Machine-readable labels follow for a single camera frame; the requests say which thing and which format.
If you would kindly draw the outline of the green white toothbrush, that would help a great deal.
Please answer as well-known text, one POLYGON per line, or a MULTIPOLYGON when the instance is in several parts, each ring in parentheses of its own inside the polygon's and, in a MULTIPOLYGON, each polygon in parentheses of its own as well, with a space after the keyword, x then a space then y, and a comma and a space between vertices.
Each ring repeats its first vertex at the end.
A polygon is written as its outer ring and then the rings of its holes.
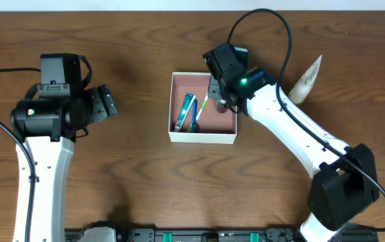
POLYGON ((203 110, 204 110, 204 108, 205 108, 205 106, 207 104, 208 99, 209 99, 209 97, 208 97, 208 95, 206 95, 204 100, 203 100, 203 103, 202 103, 202 105, 201 105, 201 107, 199 109, 199 111, 195 112, 196 116, 195 116, 195 118, 192 119, 191 125, 189 127, 189 131, 190 132, 198 132, 198 125, 197 125, 197 123, 198 123, 198 121, 199 121, 199 119, 201 117, 201 114, 203 113, 203 110))

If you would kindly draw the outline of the green white toothpaste tube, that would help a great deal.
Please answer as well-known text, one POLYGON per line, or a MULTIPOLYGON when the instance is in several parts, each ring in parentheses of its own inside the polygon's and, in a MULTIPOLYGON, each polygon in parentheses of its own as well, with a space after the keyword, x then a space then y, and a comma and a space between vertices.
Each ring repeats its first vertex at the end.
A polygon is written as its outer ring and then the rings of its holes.
POLYGON ((188 112, 196 100, 196 95, 187 93, 184 97, 184 101, 182 103, 182 107, 180 109, 180 113, 178 115, 178 119, 174 125, 174 132, 180 132, 182 130, 184 121, 188 115, 188 112))

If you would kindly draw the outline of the blue disposable razor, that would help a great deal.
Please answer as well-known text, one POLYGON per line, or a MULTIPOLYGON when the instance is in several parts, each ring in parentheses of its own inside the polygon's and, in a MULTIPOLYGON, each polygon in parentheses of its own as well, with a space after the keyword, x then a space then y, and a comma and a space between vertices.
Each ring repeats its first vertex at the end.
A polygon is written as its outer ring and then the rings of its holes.
POLYGON ((198 100, 194 99, 192 104, 192 120, 190 125, 190 132, 197 132, 197 106, 198 100))

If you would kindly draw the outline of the clear pump bottle dark liquid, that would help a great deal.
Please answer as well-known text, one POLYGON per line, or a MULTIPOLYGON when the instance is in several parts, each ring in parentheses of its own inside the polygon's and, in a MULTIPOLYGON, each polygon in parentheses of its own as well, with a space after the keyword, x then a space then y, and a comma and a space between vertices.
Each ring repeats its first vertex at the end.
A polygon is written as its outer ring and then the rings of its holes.
POLYGON ((215 100, 213 103, 214 103, 214 107, 218 113, 224 114, 228 111, 228 108, 225 107, 225 104, 221 103, 221 101, 215 100))

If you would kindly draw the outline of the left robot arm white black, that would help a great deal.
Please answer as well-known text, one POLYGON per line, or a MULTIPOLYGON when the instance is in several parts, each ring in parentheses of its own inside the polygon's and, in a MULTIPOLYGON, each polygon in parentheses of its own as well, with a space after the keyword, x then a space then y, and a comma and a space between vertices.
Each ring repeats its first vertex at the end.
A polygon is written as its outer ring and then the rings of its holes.
POLYGON ((14 241, 64 241, 65 194, 77 132, 118 114, 107 85, 90 87, 83 55, 40 57, 41 81, 11 112, 18 139, 19 187, 14 241))

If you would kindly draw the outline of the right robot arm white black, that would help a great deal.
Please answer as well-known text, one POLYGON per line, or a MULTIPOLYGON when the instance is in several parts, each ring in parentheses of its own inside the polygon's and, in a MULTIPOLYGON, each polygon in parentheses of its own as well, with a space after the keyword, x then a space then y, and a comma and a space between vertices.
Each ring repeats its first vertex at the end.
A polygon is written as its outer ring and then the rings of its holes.
POLYGON ((222 44, 203 55, 211 72, 209 94, 269 129, 301 162, 312 179, 311 213, 301 225, 306 241, 330 241, 379 198, 372 151, 350 147, 322 129, 277 88, 274 76, 248 70, 248 51, 222 44))

